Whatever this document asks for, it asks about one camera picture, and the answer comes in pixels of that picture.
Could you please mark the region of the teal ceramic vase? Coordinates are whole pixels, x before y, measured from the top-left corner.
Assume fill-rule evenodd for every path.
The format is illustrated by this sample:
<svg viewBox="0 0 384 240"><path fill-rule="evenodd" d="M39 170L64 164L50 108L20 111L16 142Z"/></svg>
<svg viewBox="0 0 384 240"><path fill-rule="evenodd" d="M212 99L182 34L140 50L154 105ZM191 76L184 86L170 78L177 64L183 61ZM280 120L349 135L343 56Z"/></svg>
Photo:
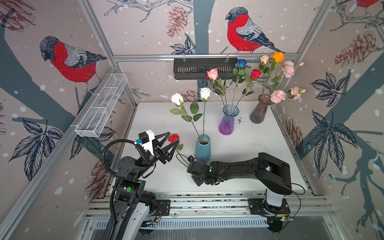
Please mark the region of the teal ceramic vase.
<svg viewBox="0 0 384 240"><path fill-rule="evenodd" d="M196 143L195 159L199 163L206 163L211 158L211 138L206 134L201 134Z"/></svg>

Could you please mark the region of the orange artificial rose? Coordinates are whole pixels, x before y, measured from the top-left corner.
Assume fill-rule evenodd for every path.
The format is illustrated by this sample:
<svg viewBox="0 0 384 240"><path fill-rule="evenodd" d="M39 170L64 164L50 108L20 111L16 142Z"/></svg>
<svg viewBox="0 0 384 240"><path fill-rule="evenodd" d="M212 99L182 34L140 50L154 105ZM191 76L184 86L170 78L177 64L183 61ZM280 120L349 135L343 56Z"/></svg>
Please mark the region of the orange artificial rose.
<svg viewBox="0 0 384 240"><path fill-rule="evenodd" d="M271 59L272 59L272 62L271 62L271 66L270 66L270 69L268 70L268 77L269 77L269 80L272 79L272 73L275 71L275 68L276 66L278 65L278 63L282 62L284 59L285 59L285 56L283 53L281 52L275 52L272 56L271 56ZM271 91L270 93L274 92L275 90L277 90L278 88L278 83L281 79L281 75L282 74L275 74L275 77L272 79L272 87L271 87Z"/></svg>

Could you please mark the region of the blue purple glass vase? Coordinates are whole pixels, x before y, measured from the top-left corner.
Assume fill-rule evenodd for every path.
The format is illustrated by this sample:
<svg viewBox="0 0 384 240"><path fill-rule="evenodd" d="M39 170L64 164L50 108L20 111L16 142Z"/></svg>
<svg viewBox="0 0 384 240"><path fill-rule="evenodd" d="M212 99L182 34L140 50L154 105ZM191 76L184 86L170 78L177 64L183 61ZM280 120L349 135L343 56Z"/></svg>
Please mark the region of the blue purple glass vase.
<svg viewBox="0 0 384 240"><path fill-rule="evenodd" d="M235 105L226 105L223 107L224 116L219 124L219 132L222 135L229 136L235 129L235 117L240 113L239 108Z"/></svg>

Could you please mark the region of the pink grey glass vase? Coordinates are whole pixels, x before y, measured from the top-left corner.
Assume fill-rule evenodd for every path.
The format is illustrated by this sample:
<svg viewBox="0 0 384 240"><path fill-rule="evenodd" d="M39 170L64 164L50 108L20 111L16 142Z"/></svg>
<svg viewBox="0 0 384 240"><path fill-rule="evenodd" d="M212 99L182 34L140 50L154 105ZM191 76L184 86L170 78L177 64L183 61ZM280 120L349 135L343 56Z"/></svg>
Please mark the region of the pink grey glass vase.
<svg viewBox="0 0 384 240"><path fill-rule="evenodd" d="M269 95L262 94L258 97L258 104L250 115L250 120L254 124L261 124L267 112L268 107L273 103Z"/></svg>

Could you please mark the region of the red artificial rose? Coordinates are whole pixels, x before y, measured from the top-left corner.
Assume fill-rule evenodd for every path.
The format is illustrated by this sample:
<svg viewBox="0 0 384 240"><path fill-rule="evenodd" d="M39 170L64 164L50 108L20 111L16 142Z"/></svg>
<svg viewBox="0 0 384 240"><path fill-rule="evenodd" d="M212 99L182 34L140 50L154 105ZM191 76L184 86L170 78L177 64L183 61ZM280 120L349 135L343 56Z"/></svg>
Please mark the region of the red artificial rose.
<svg viewBox="0 0 384 240"><path fill-rule="evenodd" d="M239 98L236 106L238 106L242 98L252 95L255 92L252 88L261 75L262 75L262 72L260 70L252 70L251 73L246 73L244 75L239 75L239 73L237 74L239 78L238 83L240 84L244 83L244 89L242 91L242 95Z"/></svg>
<svg viewBox="0 0 384 240"><path fill-rule="evenodd" d="M182 163L185 167L188 167L190 161L188 160L188 157L183 155L181 151L183 150L184 145L180 142L180 136L178 134L172 134L168 137L168 141L170 143L173 143L175 141L179 141L178 146L176 148L176 158L177 160Z"/></svg>

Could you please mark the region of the white artificial rose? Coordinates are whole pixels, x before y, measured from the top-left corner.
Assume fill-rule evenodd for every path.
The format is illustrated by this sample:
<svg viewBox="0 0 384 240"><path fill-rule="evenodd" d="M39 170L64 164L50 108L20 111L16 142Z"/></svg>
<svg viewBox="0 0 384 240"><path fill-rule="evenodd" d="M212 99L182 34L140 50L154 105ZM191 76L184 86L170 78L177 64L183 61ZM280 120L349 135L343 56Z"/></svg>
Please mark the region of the white artificial rose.
<svg viewBox="0 0 384 240"><path fill-rule="evenodd" d="M184 106L183 96L180 93L172 95L171 102L176 107L170 109L170 112L174 115L180 115L184 121L191 123L199 137L200 134L195 126L195 122L197 122L203 116L203 114L199 113L200 108L198 103L196 101L192 102L190 105L190 113L188 113Z"/></svg>
<svg viewBox="0 0 384 240"><path fill-rule="evenodd" d="M203 108L203 134L200 140L201 144L205 144L204 142L204 135L205 135L205 113L206 113L206 103L208 100L210 100L210 95L211 95L211 89L210 88L201 88L200 90L200 96L201 96L201 101L204 103L204 108Z"/></svg>

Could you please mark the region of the pink peony spray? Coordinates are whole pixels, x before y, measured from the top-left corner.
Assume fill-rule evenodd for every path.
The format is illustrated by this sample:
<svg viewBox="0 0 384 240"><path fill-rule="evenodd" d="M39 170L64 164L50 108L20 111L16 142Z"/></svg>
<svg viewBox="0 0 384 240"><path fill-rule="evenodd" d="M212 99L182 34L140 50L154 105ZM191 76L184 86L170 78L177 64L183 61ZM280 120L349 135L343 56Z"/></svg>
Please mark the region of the pink peony spray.
<svg viewBox="0 0 384 240"><path fill-rule="evenodd" d="M293 87L287 92L282 90L276 90L271 94L272 103L278 104L281 101L284 101L286 98L291 100L299 100L301 96L306 92L306 89L301 89L299 87Z"/></svg>
<svg viewBox="0 0 384 240"><path fill-rule="evenodd" d="M283 61L281 70L277 72L278 90L284 90L294 77L297 68L300 68L303 65L304 63L300 63L296 66L292 61Z"/></svg>

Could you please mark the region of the cream peach artificial rose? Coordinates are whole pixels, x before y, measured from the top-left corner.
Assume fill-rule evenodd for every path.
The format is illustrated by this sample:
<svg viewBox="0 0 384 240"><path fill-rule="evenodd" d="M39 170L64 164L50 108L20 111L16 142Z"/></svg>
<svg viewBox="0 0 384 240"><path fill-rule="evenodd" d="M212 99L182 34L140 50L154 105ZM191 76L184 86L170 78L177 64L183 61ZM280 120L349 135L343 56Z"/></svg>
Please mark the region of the cream peach artificial rose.
<svg viewBox="0 0 384 240"><path fill-rule="evenodd" d="M266 89L266 83L268 82L269 78L270 78L270 73L269 73L269 56L265 55L265 56L262 56L260 58L260 65L259 65L259 69L260 71L262 72L263 74L263 88L262 88L262 95L264 94L265 92L265 89Z"/></svg>

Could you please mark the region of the blue artificial rose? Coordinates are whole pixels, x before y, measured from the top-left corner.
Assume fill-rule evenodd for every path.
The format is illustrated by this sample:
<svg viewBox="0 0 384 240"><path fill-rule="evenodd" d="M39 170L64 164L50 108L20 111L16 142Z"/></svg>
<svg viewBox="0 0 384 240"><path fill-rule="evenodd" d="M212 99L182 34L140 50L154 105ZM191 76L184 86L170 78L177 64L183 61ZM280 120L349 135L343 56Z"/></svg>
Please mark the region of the blue artificial rose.
<svg viewBox="0 0 384 240"><path fill-rule="evenodd" d="M247 65L247 61L244 59L238 59L235 64L235 67L233 70L234 94L233 94L232 104L234 104L234 99L235 99L236 89L238 87L238 84L245 81L246 68L247 68L246 65Z"/></svg>

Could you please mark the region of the pink artificial rose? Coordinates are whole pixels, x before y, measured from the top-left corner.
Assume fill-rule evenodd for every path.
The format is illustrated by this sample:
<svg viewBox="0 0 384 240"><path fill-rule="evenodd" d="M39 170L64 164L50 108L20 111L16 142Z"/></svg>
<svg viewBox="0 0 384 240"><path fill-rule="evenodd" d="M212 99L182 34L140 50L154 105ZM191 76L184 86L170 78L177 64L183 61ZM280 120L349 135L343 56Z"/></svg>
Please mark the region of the pink artificial rose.
<svg viewBox="0 0 384 240"><path fill-rule="evenodd" d="M211 69L207 71L206 77L208 79L209 88L217 94L223 105L227 105L226 93L227 93L227 85L226 80L222 80L219 77L218 69Z"/></svg>

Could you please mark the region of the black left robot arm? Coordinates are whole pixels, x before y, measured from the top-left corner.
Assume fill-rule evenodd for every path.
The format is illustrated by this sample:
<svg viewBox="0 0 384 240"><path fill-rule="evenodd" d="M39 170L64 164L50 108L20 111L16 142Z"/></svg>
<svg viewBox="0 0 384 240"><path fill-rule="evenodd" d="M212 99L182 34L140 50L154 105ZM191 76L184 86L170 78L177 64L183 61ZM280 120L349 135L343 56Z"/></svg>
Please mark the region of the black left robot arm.
<svg viewBox="0 0 384 240"><path fill-rule="evenodd" d="M102 151L101 162L105 170L115 178L110 198L110 220L105 229L104 240L133 240L136 238L145 218L156 211L156 194L146 191L143 180L151 175L158 161L166 164L170 162L179 145L174 140L165 146L171 133L154 135L150 130L139 134L135 141L118 139L111 141ZM140 157L130 156L121 158L115 170L106 162L107 150L114 144L131 144L138 151Z"/></svg>

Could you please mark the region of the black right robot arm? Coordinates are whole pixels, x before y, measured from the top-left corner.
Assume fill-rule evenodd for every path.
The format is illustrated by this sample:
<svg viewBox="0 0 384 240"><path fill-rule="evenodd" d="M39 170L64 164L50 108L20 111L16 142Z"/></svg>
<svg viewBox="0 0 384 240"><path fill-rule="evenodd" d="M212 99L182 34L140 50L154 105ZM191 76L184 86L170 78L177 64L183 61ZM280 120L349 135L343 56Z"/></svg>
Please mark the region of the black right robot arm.
<svg viewBox="0 0 384 240"><path fill-rule="evenodd" d="M293 193L290 165L267 153L242 162L215 161L207 165L193 156L188 157L188 162L187 172L197 186L213 186L233 179L258 180L267 187L266 205L275 208L281 208L284 196Z"/></svg>

